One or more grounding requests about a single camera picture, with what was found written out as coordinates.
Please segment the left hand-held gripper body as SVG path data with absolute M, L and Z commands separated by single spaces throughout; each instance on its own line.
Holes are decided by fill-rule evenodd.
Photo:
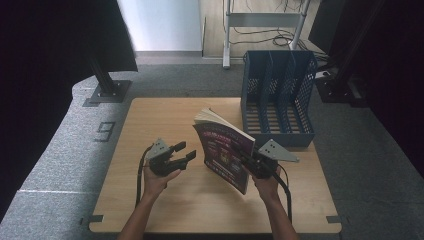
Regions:
M 183 168 L 179 168 L 174 161 L 170 160 L 173 153 L 170 146 L 163 139 L 158 138 L 146 155 L 152 172 L 158 176 L 167 176 L 177 169 L 182 170 Z

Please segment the black curtain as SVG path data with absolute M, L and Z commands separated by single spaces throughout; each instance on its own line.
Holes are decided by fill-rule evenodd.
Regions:
M 136 68 L 118 0 L 0 0 L 0 220 L 93 61 Z

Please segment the blue plastic file rack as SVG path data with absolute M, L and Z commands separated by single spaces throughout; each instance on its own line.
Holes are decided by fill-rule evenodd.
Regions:
M 308 116 L 315 55 L 304 50 L 253 50 L 244 55 L 241 94 L 243 130 L 259 145 L 307 147 L 315 137 Z

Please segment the purple paperback book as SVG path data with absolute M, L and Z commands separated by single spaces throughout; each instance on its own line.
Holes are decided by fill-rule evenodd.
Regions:
M 205 165 L 245 195 L 248 173 L 242 167 L 242 153 L 253 152 L 255 139 L 210 108 L 195 116 L 193 127 L 203 147 Z

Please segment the person's right hand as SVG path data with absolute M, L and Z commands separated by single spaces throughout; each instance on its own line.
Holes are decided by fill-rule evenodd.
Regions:
M 278 193 L 279 183 L 274 177 L 268 179 L 259 179 L 252 177 L 255 187 L 258 190 L 260 198 L 265 202 L 280 200 Z

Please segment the black post with base plate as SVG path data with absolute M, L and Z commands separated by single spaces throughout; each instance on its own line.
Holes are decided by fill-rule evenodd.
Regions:
M 86 107 L 101 103 L 122 103 L 131 85 L 129 80 L 113 80 L 109 72 L 94 57 L 89 58 L 90 66 L 98 81 L 90 98 L 84 102 Z

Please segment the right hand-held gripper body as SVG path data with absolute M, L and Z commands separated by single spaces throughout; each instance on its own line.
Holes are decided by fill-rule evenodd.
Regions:
M 298 162 L 299 158 L 273 139 L 255 148 L 247 158 L 247 169 L 258 179 L 267 179 L 276 171 L 280 161 Z

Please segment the white metal stand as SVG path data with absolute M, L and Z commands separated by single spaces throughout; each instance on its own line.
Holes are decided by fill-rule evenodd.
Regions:
M 222 66 L 229 69 L 231 27 L 283 27 L 295 30 L 289 49 L 296 50 L 307 17 L 311 0 L 301 0 L 299 12 L 289 13 L 235 13 L 231 11 L 232 0 L 224 0 L 223 25 L 225 29 Z

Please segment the person's left hand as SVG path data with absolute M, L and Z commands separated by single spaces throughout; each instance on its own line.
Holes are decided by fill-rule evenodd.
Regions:
M 180 173 L 181 171 L 177 169 L 167 176 L 158 176 L 150 168 L 145 168 L 142 200 L 155 201 L 167 187 L 168 182 L 175 179 Z

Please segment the black stand with base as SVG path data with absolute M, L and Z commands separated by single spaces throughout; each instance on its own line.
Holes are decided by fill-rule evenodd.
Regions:
M 366 82 L 359 73 L 365 47 L 386 0 L 322 0 L 309 40 L 328 55 L 320 67 L 331 76 L 317 81 L 325 103 L 366 107 Z

